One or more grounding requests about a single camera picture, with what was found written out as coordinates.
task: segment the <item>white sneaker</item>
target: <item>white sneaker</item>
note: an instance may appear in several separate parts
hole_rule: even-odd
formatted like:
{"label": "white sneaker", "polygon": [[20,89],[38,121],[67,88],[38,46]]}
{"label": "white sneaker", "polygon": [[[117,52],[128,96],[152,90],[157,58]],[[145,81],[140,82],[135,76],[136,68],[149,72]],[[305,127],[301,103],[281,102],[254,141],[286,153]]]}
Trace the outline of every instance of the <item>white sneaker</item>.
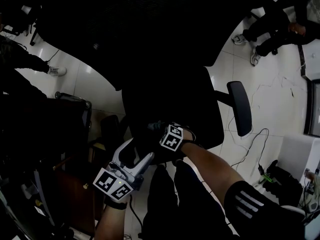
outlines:
{"label": "white sneaker", "polygon": [[63,66],[50,66],[48,74],[51,76],[62,77],[67,73],[67,69]]}
{"label": "white sneaker", "polygon": [[258,65],[261,56],[256,52],[256,47],[253,47],[250,62],[253,66]]}
{"label": "white sneaker", "polygon": [[232,37],[232,41],[237,46],[248,42],[243,34],[236,34],[234,37]]}

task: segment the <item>white stripe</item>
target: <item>white stripe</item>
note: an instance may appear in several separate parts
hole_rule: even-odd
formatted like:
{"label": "white stripe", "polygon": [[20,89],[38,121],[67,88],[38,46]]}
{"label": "white stripe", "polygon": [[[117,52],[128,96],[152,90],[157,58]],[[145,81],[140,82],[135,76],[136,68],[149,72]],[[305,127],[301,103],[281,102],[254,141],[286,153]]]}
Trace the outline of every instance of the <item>white stripe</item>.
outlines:
{"label": "white stripe", "polygon": [[239,206],[236,206],[235,208],[237,208],[237,210],[242,213],[244,216],[248,217],[249,219],[252,218],[252,215],[248,212],[246,212],[244,209],[240,208]]}
{"label": "white stripe", "polygon": [[250,203],[246,202],[245,200],[243,200],[242,198],[240,198],[239,196],[235,196],[235,199],[237,199],[241,204],[245,205],[246,207],[248,207],[249,209],[251,209],[254,212],[258,211],[258,208],[252,206]]}
{"label": "white stripe", "polygon": [[262,202],[259,202],[258,200],[254,199],[253,197],[251,197],[250,195],[248,195],[246,192],[241,191],[240,192],[242,195],[244,195],[246,198],[248,198],[250,201],[254,202],[255,204],[257,204],[258,206],[264,206],[264,204]]}

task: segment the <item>white tile floor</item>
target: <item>white tile floor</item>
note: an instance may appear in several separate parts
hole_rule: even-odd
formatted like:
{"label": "white tile floor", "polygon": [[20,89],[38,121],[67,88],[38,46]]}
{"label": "white tile floor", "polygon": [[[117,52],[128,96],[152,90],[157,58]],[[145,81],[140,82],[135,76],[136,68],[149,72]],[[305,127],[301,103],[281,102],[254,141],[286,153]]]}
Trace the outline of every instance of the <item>white tile floor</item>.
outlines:
{"label": "white tile floor", "polygon": [[[241,22],[233,34],[241,33],[247,25],[246,21]],[[24,44],[29,53],[38,55],[43,60],[48,60],[57,51],[40,38],[32,47],[29,45],[30,39],[31,35],[28,37],[21,35],[15,40]],[[303,132],[307,85],[300,76],[300,60],[296,46],[286,45],[279,48],[277,56],[269,54],[263,57],[256,67],[252,67],[249,62],[250,53],[250,44],[237,46],[228,39],[215,64],[207,68],[212,84],[218,91],[228,92],[226,84],[230,81],[243,83],[251,104],[253,124],[253,133],[240,138],[233,119],[233,110],[219,102],[225,137],[223,144],[210,151],[230,164],[239,162],[246,154],[246,149],[241,146],[248,148],[255,135],[261,129],[268,128],[269,137],[260,162],[263,167],[267,167],[277,158],[284,135]],[[91,101],[93,107],[91,140],[101,134],[99,122],[105,116],[116,114],[119,119],[123,118],[125,111],[121,93],[115,91],[111,84],[94,69],[62,51],[58,52],[50,64],[66,67],[67,74],[63,77],[51,77],[31,69],[19,69],[19,72],[48,97],[54,97],[55,92],[60,91]],[[237,169],[249,183],[259,179],[257,161],[261,155],[265,134],[266,131],[263,131],[256,138],[245,162]],[[141,190],[133,194],[133,206],[141,220],[147,212],[146,204],[154,170],[154,166],[149,167],[144,175],[145,181]],[[175,168],[171,163],[168,163],[167,170],[171,176],[174,176]],[[138,239],[140,232],[138,221],[130,209],[127,209],[125,233],[131,234],[132,239]]]}

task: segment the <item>striped sleeve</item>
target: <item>striped sleeve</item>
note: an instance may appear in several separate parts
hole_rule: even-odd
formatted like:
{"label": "striped sleeve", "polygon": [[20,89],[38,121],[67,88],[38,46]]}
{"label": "striped sleeve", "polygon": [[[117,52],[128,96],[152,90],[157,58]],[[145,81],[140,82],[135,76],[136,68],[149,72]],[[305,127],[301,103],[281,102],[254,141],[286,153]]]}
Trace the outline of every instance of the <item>striped sleeve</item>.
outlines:
{"label": "striped sleeve", "polygon": [[224,198],[228,220],[240,237],[246,239],[304,239],[303,224],[294,212],[281,208],[250,184],[233,184]]}

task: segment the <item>chair armrest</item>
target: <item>chair armrest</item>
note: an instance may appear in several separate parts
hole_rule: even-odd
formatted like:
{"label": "chair armrest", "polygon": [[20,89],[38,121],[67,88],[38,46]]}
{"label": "chair armrest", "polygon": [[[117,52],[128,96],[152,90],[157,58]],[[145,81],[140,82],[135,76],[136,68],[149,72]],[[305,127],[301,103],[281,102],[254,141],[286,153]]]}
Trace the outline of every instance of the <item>chair armrest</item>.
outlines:
{"label": "chair armrest", "polygon": [[240,81],[228,82],[226,87],[229,94],[215,91],[216,99],[233,108],[238,135],[245,136],[252,129],[251,109],[246,90]]}

